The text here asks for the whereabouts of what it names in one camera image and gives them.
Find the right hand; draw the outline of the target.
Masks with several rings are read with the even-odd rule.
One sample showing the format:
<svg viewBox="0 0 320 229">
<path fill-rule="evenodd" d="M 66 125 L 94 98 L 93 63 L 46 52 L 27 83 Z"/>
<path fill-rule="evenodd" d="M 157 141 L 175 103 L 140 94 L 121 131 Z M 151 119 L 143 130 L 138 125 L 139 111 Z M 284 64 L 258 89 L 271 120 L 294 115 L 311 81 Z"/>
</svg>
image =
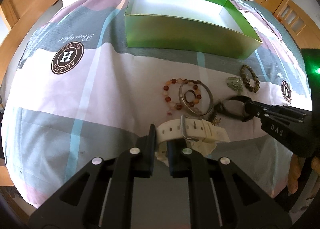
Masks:
<svg viewBox="0 0 320 229">
<path fill-rule="evenodd" d="M 311 162 L 311 168 L 319 175 L 320 165 L 319 158 L 314 157 Z M 298 189 L 298 179 L 301 175 L 301 168 L 299 164 L 298 156 L 293 154 L 290 162 L 289 175 L 287 180 L 287 188 L 290 194 L 296 193 Z"/>
</svg>

